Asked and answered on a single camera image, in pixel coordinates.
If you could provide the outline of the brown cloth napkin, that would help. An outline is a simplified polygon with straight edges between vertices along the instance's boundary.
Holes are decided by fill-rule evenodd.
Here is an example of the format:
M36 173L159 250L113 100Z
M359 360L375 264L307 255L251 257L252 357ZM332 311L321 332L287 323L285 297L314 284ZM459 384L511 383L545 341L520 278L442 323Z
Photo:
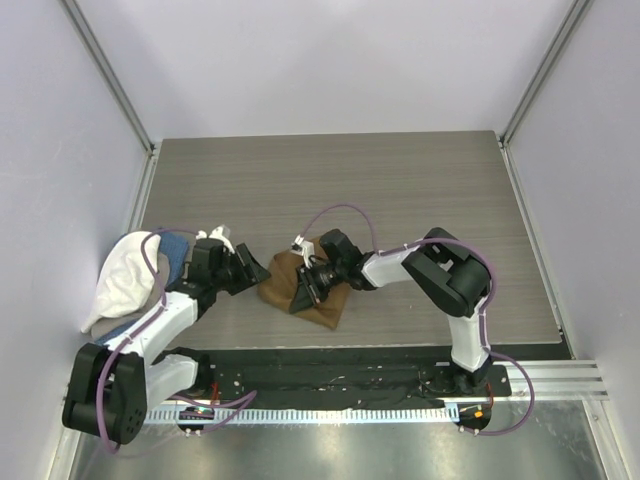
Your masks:
M296 268L303 264L303 258L290 251L275 254L268 267L270 278L258 285L261 300L285 314L292 315L289 307L298 286ZM335 330L350 294L351 288L348 284L338 285L331 289L325 302L292 316Z

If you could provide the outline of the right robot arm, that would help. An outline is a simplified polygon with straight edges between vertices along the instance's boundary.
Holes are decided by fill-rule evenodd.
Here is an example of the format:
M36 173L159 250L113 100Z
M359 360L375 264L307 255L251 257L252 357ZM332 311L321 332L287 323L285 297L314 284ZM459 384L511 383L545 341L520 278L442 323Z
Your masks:
M492 298L492 274L477 253L442 228L381 253L362 252L339 229L322 235L319 246L324 259L315 256L301 237L292 246L293 252L303 257L303 264L296 268L291 314L326 302L331 291L342 284L357 291L374 291L412 281L449 322L450 386L445 391L472 395L486 385L492 360L485 311Z

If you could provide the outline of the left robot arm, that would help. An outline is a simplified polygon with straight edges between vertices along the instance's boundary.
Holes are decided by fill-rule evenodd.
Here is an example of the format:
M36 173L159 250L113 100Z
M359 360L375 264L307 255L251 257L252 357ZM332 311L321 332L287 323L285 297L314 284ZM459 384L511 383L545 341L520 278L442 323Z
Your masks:
M158 306L104 345L77 353L62 411L65 427L126 445L149 410L185 392L205 397L212 373L197 356L166 353L168 344L196 323L221 292L236 295L269 279L245 244L227 248L219 239L195 243L185 277L173 282Z

